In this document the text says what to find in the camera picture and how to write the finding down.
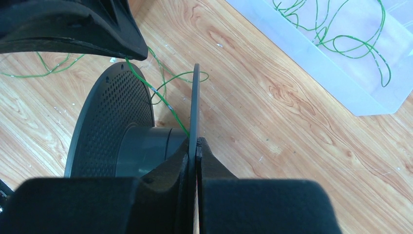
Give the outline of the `dark grey spool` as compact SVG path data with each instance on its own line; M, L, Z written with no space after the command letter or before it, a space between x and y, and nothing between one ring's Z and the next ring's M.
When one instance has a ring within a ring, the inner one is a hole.
M153 87L130 62L110 66L77 120L64 175L137 179L131 226L191 234L197 211L200 66L193 70L190 128L156 127Z

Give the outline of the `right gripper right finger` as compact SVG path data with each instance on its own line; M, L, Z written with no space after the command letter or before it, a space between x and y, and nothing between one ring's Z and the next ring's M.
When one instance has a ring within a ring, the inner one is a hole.
M240 179L198 139L200 232L339 234L326 191L307 179Z

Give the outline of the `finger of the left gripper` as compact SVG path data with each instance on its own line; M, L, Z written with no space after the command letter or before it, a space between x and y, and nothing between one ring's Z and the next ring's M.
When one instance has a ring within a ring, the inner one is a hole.
M126 0L3 0L0 51L148 56Z

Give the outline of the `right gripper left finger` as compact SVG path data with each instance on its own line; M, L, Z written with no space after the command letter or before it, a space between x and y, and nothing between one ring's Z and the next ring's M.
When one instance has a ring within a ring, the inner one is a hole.
M3 234L188 234L188 141L145 176L34 178L0 216Z

